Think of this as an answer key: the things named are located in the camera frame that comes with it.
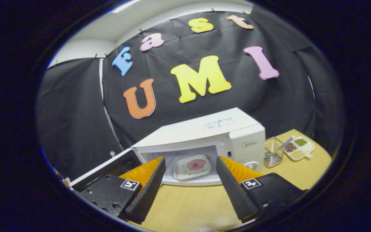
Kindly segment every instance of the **wooden table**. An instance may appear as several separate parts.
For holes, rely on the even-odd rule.
[[[284,142],[292,135],[308,138],[294,129],[277,138]],[[311,188],[324,174],[331,157],[320,145],[308,139],[315,144],[310,160],[293,161],[284,155],[283,161],[275,167],[268,169],[263,164],[262,174],[277,173],[300,189]],[[132,224],[157,232],[196,232],[201,227],[224,231],[247,223],[238,220],[222,185],[162,185],[146,220],[142,225]]]

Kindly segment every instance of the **wire basket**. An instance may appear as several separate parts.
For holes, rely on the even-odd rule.
[[[281,163],[284,155],[284,147],[279,147],[283,144],[276,137],[271,137],[265,141],[264,149],[264,165],[268,168],[274,167]]]

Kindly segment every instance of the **pink letter i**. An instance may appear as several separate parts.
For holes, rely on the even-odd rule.
[[[261,47],[246,47],[245,49],[243,49],[243,51],[253,57],[254,61],[260,69],[261,79],[266,80],[279,76],[279,72],[271,66],[270,62],[263,54]]]

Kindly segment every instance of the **ceiling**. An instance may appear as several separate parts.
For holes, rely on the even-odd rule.
[[[193,4],[192,9],[194,12],[210,10],[211,7],[215,6],[217,8],[219,6],[221,6],[221,8],[225,8],[220,10],[227,10],[229,8],[231,9],[233,8],[233,6],[234,9],[236,9],[235,7],[236,4],[239,6],[245,6],[247,7],[247,9],[252,7],[252,4],[245,0],[227,0],[227,1],[204,0],[203,3],[201,0],[141,0],[129,6],[128,8],[122,10],[121,12],[112,13],[112,11],[110,11],[109,13],[93,21],[91,24],[87,25],[84,29],[75,34],[75,36],[72,37],[70,40],[74,41],[74,40],[98,39],[117,42],[119,41],[120,38],[126,35],[127,32],[132,31],[133,29],[136,32],[138,32],[140,26],[143,26],[142,29],[146,29],[152,26],[142,24],[146,21],[150,21],[150,19],[153,17],[165,14],[166,17],[168,18],[163,19],[160,17],[159,19],[157,19],[157,21],[163,22],[170,18],[179,16],[178,11],[177,15],[172,14],[172,12],[175,12],[173,11],[173,9],[185,6],[186,12],[183,13],[182,15],[188,14],[186,6],[190,4]],[[200,5],[202,9],[196,9],[195,4]]]

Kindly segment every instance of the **white microwave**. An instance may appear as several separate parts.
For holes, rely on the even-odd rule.
[[[101,170],[106,170],[124,154],[133,150],[141,163],[158,157],[165,158],[166,173],[162,184],[182,186],[220,185],[215,171],[217,156],[228,157],[257,172],[262,171],[265,149],[265,128],[255,119],[240,110],[213,113],[180,123],[165,125],[107,162],[71,182],[71,186],[83,179],[93,179]],[[181,180],[176,174],[181,171],[176,165],[181,160],[204,156],[210,170],[203,176]]]

